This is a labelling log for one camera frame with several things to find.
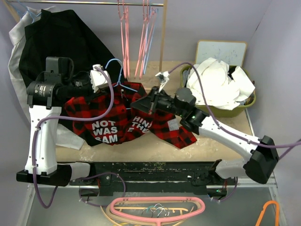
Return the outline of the blue wire hanger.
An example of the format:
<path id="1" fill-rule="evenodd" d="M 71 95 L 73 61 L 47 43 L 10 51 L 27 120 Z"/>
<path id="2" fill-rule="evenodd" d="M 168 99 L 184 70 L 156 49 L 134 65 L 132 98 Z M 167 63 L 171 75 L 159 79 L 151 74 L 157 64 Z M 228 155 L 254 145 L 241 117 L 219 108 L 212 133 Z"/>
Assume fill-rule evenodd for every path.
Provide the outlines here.
<path id="1" fill-rule="evenodd" d="M 105 66 L 105 69 L 107 69 L 107 67 L 109 66 L 110 62 L 112 62 L 112 61 L 118 61 L 120 64 L 122 64 L 122 62 L 121 62 L 119 59 L 113 58 L 113 59 L 111 59 L 111 60 L 109 60 L 109 61 L 107 62 L 106 66 Z M 115 85 L 113 85 L 112 87 L 113 87 L 113 88 L 115 88 L 115 87 L 121 87 L 121 88 L 120 88 L 121 98 L 125 98 L 125 99 L 127 100 L 127 97 L 126 97 L 126 95 L 124 94 L 124 91 L 125 91 L 126 89 L 128 89 L 128 90 L 130 90 L 130 91 L 132 92 L 132 93 L 130 93 L 130 94 L 134 94 L 135 92 L 137 92 L 137 90 L 132 89 L 132 88 L 130 88 L 130 87 L 127 87 L 127 86 L 123 85 L 123 83 L 121 82 L 121 76 L 122 76 L 122 75 L 123 75 L 123 66 L 121 66 L 121 69 L 120 69 L 120 72 L 119 72 L 119 77 L 118 77 L 117 82 L 116 82 Z M 106 98 L 107 98 L 106 103 L 109 103 L 109 100 L 110 100 L 110 99 L 108 99 L 108 98 L 109 98 L 109 97 L 111 98 L 111 97 L 113 97 L 114 95 L 111 95 L 110 92 L 108 92 L 108 93 L 106 93 L 105 96 L 106 96 Z M 127 110 L 130 110 L 130 109 L 131 109 L 131 107 L 130 107 L 130 102 L 128 102 L 128 104 L 126 104 L 126 106 L 128 106 L 128 107 L 126 107 Z"/>

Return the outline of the red black plaid shirt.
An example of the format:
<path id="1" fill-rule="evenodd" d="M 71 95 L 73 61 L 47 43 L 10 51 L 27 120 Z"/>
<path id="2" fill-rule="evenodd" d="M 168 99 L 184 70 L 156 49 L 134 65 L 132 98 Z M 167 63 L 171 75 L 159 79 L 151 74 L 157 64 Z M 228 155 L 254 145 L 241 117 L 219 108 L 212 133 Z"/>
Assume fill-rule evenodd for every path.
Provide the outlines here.
<path id="1" fill-rule="evenodd" d="M 148 115 L 130 107 L 130 104 L 146 95 L 141 83 L 125 82 L 114 86 L 114 101 L 109 113 L 96 121 L 73 121 L 73 132 L 89 146 L 99 144 L 118 145 L 132 141 L 151 132 L 159 139 L 179 148 L 196 142 L 192 132 L 179 126 L 176 116 L 157 110 Z"/>

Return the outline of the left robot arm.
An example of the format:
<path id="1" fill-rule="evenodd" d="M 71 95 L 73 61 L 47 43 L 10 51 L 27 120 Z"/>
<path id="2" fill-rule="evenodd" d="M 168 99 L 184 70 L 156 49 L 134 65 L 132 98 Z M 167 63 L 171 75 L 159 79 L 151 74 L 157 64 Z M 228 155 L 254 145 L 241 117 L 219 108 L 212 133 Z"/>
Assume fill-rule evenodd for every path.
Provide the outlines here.
<path id="1" fill-rule="evenodd" d="M 59 164 L 56 138 L 62 107 L 72 95 L 83 92 L 72 85 L 74 64 L 68 57 L 47 57 L 46 69 L 27 87 L 31 120 L 30 150 L 24 170 L 16 174 L 18 182 L 67 186 L 80 178 L 85 184 L 96 181 L 97 173 L 84 162 Z"/>

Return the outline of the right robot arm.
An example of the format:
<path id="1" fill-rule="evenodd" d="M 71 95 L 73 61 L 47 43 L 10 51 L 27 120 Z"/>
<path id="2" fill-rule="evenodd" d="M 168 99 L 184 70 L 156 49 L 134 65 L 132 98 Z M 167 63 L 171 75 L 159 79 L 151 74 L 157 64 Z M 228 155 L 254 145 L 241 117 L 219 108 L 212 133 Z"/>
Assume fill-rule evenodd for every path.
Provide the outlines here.
<path id="1" fill-rule="evenodd" d="M 242 133 L 216 121 L 213 116 L 195 106 L 196 98 L 188 88 L 179 88 L 174 97 L 153 87 L 149 94 L 131 103 L 131 107 L 147 114 L 161 110 L 180 116 L 180 124 L 189 132 L 211 138 L 238 153 L 241 158 L 226 161 L 216 160 L 209 172 L 214 184 L 233 177 L 249 177 L 266 184 L 279 156 L 272 138 L 258 138 Z"/>

